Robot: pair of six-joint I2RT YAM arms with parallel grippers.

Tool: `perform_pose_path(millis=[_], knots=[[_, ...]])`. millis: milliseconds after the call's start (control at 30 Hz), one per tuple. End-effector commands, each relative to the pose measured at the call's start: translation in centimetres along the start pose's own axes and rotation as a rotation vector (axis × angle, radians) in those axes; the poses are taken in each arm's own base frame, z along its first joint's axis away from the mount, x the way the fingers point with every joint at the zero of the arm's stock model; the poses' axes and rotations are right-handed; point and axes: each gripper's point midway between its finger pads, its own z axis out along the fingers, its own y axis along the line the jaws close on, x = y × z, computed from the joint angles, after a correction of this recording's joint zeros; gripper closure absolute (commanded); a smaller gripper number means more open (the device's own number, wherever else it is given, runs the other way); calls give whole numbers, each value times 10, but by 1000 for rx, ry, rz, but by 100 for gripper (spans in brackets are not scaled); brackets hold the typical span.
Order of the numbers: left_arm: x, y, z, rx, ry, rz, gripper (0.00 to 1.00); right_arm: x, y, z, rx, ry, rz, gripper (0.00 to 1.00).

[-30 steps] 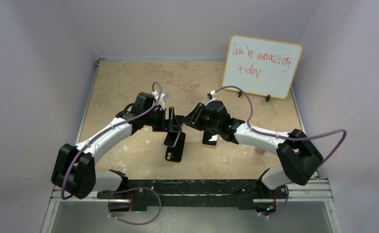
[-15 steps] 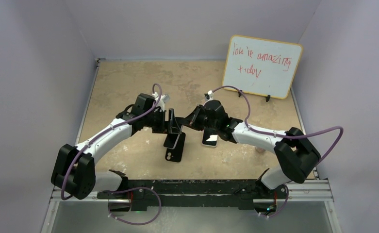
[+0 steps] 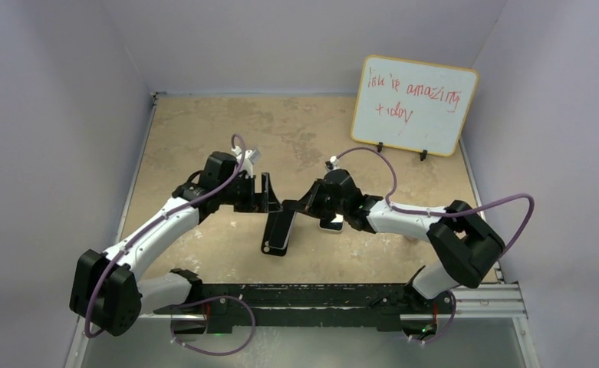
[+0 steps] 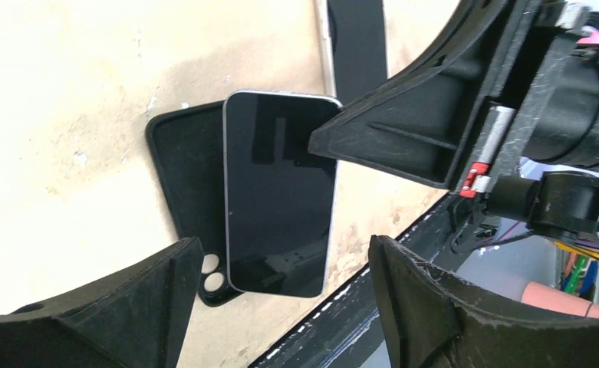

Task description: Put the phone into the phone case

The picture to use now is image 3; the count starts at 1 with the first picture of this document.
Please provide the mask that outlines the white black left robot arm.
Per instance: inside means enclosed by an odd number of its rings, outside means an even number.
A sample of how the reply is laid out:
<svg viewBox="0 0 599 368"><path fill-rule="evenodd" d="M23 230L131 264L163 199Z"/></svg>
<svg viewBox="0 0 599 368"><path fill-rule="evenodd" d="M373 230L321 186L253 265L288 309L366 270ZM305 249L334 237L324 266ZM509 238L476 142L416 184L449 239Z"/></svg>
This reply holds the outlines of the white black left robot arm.
<svg viewBox="0 0 599 368"><path fill-rule="evenodd" d="M102 252L89 249L77 260L69 308L91 326L113 336L124 334L143 313L174 304L191 314L202 306L202 292L193 287L193 273L170 271L155 281L142 281L145 271L178 238L200 225L223 205L241 213L282 210L269 174L255 189L253 166L257 149L235 147L215 151L203 169L175 188L159 211L124 240Z"/></svg>

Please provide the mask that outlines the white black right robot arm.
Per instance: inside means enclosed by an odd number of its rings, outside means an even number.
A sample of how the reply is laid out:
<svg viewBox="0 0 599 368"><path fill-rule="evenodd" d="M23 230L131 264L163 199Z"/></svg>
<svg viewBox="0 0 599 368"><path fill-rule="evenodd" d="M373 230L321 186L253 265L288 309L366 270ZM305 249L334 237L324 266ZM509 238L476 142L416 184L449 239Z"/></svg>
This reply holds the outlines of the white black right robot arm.
<svg viewBox="0 0 599 368"><path fill-rule="evenodd" d="M300 199L286 199L282 206L325 221L340 215L362 232L430 243L437 260L418 271L404 292L406 305L416 312L427 309L444 291L460 285L477 288L506 249L502 238L464 201L434 209L391 205L382 196L362 193L345 169L316 179Z"/></svg>

